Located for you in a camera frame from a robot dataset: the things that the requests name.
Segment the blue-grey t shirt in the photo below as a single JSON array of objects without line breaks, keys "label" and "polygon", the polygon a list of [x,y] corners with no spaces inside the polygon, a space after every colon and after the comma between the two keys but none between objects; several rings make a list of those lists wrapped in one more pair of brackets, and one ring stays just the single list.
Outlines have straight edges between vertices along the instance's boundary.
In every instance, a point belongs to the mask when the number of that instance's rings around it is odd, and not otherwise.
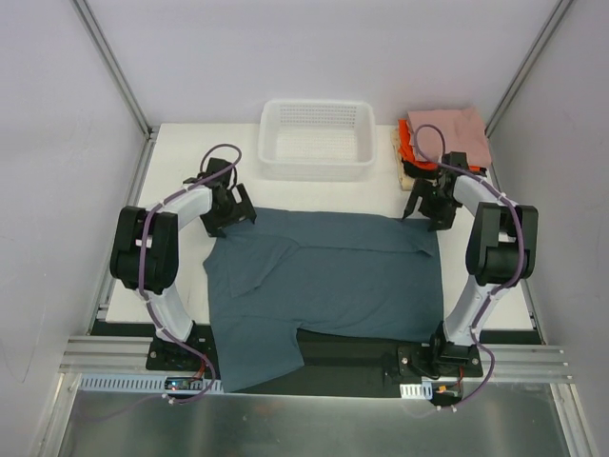
[{"label": "blue-grey t shirt", "polygon": [[299,330],[420,343],[443,317],[439,243],[422,219],[260,209],[204,268],[227,392],[301,368]]}]

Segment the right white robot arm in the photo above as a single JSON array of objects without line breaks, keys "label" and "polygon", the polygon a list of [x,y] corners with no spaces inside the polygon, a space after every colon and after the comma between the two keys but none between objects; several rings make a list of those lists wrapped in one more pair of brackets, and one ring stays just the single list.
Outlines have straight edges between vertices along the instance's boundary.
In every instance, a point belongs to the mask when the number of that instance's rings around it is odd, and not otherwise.
[{"label": "right white robot arm", "polygon": [[429,230],[438,231],[451,228],[460,208],[474,217],[465,252],[468,279],[428,343],[399,347],[402,375],[481,376],[481,327],[500,298],[533,272],[538,210],[513,202],[472,173],[463,152],[444,155],[436,181],[416,179],[403,214],[419,211]]}]

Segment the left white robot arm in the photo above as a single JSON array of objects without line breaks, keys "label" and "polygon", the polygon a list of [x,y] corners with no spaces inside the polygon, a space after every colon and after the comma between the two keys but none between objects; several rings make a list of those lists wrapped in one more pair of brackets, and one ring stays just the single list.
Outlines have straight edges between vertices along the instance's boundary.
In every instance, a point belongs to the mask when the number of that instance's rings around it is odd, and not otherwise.
[{"label": "left white robot arm", "polygon": [[180,231],[198,219],[208,237],[224,238],[227,228],[256,221],[236,168],[236,162],[210,158],[205,169],[160,202],[126,206],[119,213],[110,274],[143,301],[155,327],[152,351],[181,370],[206,372],[211,366],[176,286]]}]

